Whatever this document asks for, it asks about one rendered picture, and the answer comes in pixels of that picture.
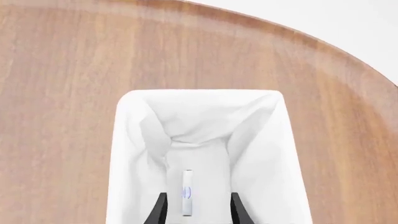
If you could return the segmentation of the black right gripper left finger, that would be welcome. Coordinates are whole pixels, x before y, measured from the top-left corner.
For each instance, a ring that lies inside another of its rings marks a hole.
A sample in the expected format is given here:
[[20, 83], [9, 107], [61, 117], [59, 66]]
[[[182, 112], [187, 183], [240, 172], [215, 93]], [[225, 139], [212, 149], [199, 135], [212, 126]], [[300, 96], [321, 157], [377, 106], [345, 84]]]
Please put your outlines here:
[[159, 197], [144, 224], [165, 224], [167, 218], [167, 209], [167, 194], [162, 192], [159, 194]]

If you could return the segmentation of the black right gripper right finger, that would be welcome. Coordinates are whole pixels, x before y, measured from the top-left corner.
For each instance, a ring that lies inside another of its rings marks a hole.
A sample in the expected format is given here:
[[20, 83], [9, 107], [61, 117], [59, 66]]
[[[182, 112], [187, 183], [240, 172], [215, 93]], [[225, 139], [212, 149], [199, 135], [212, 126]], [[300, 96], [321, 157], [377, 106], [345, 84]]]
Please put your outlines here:
[[231, 218], [233, 224], [254, 224], [236, 192], [231, 193]]

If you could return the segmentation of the white cream cheese box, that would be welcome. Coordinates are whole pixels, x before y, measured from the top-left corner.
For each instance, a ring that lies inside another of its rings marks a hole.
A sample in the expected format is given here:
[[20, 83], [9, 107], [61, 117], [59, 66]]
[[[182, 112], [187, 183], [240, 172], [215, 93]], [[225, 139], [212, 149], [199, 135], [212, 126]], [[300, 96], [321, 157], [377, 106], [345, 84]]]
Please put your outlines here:
[[185, 170], [182, 175], [182, 215], [192, 216], [193, 201], [192, 201], [192, 187], [193, 187], [193, 171]]

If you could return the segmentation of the white cloth-lined basket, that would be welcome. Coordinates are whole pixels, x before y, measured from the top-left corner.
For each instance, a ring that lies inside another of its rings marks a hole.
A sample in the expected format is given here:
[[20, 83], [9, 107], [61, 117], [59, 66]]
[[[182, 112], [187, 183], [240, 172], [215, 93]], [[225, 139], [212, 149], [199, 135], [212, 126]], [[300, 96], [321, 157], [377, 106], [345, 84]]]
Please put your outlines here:
[[[182, 215], [193, 171], [192, 216]], [[118, 102], [106, 224], [232, 224], [236, 192], [254, 224], [312, 224], [284, 97], [270, 90], [136, 90]]]

